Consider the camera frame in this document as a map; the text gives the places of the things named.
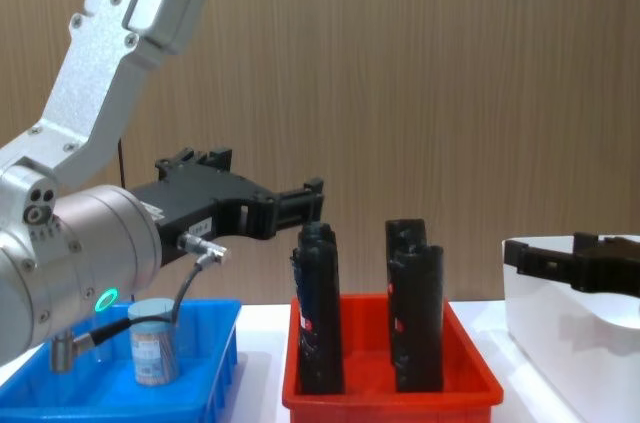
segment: black cylindrical object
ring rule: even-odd
[[[403,225],[405,230],[390,237]],[[442,391],[443,250],[427,245],[415,220],[387,222],[387,241],[396,391]]]
[[[300,304],[298,369],[303,394],[344,393],[336,237],[325,223],[298,234],[291,258]]]

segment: table surface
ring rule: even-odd
[[[504,388],[504,403],[493,409],[493,422],[582,422],[509,336],[504,301],[452,306]],[[288,327],[289,305],[242,308],[236,326],[238,367],[222,423],[289,423],[289,411],[281,401]],[[0,367],[0,385],[34,351]]]

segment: green indicator light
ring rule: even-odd
[[[98,301],[96,301],[96,307],[95,307],[96,312],[99,313],[101,311],[106,310],[111,305],[113,305],[117,299],[118,299],[118,289],[109,288],[102,295],[100,295],[100,298],[98,298]]]

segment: wood grain panel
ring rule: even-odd
[[[343,291],[383,290],[384,221],[424,217],[448,296],[499,297],[506,237],[640,230],[639,23],[638,0],[209,0],[151,78],[127,181],[230,146],[270,188],[326,179]],[[294,245],[233,241],[191,294],[284,301]]]
[[[71,15],[84,0],[3,0],[0,12],[0,144],[35,123],[44,109],[71,37]],[[120,184],[114,160],[86,186]]]

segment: blue plastic tray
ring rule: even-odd
[[[99,313],[74,334],[125,317],[128,306]],[[164,386],[136,383],[128,331],[80,356],[62,375],[49,371],[49,345],[43,345],[0,388],[0,422],[215,423],[237,363],[239,311],[237,301],[185,301],[176,333],[180,376]]]

